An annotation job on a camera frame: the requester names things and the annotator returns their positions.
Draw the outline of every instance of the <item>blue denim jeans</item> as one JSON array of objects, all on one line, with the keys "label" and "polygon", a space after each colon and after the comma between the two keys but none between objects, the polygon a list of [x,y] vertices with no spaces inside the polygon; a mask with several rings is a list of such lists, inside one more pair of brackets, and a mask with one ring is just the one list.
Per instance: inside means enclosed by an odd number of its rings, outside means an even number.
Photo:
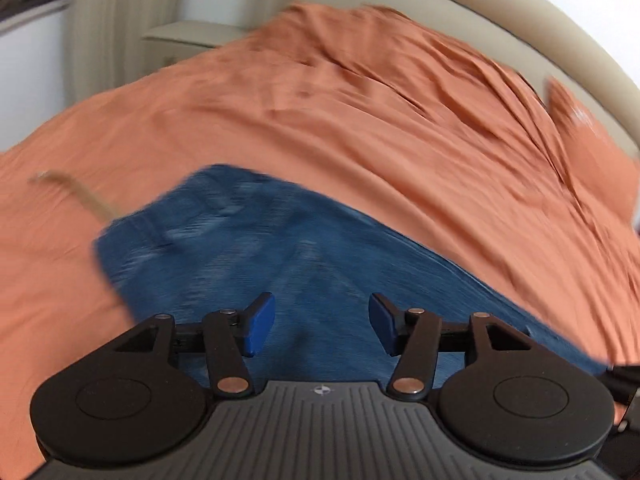
[{"label": "blue denim jeans", "polygon": [[[466,322],[490,312],[590,373],[594,362],[549,327],[459,266],[374,219],[276,178],[211,166],[96,241],[104,272],[138,321],[159,312],[197,322],[220,308],[275,295],[276,319],[260,355],[266,379],[386,384],[397,358],[368,321],[372,292]],[[435,385],[463,367],[441,354]],[[201,361],[183,360],[201,382]]]}]

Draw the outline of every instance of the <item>beige nightstand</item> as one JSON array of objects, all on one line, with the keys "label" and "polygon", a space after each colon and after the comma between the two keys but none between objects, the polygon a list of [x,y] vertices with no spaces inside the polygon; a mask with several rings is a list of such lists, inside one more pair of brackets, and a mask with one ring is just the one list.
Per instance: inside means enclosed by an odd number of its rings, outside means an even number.
[{"label": "beige nightstand", "polygon": [[239,40],[248,31],[220,23],[184,21],[152,28],[142,37],[142,75]]}]

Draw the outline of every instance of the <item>black mechanical device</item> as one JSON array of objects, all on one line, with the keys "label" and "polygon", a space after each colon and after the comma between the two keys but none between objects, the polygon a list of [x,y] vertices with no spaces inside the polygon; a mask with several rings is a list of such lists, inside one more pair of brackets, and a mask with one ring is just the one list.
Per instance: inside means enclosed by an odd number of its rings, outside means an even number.
[{"label": "black mechanical device", "polygon": [[[369,319],[399,355],[371,383],[269,381],[274,298],[176,325],[159,314],[47,380],[31,401],[46,464],[33,480],[630,478],[640,470],[640,369],[594,378],[490,314],[451,324],[381,294]],[[466,367],[433,388],[438,352]],[[177,369],[203,353],[210,387]],[[629,404],[612,427],[614,398]]]}]

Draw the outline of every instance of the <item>gray ribbed plate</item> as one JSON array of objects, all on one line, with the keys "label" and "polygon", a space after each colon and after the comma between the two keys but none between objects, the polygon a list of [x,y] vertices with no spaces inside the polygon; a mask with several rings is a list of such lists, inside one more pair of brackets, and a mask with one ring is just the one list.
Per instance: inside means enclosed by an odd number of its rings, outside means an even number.
[{"label": "gray ribbed plate", "polygon": [[610,480],[595,463],[526,472],[459,449],[421,404],[375,383],[271,381],[223,402],[200,434],[144,465],[82,470],[52,461],[33,480]]}]

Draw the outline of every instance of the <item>black circular housing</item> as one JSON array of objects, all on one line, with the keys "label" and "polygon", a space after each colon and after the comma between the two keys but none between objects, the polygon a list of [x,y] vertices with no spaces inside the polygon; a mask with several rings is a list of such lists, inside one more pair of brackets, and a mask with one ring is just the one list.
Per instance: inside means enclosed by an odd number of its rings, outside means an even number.
[{"label": "black circular housing", "polygon": [[108,352],[47,380],[31,422],[52,457],[79,466],[144,462],[178,446],[206,412],[199,384],[145,353]]},{"label": "black circular housing", "polygon": [[451,376],[444,425],[497,461],[553,466],[594,456],[613,422],[609,391],[548,351],[493,351]]}]

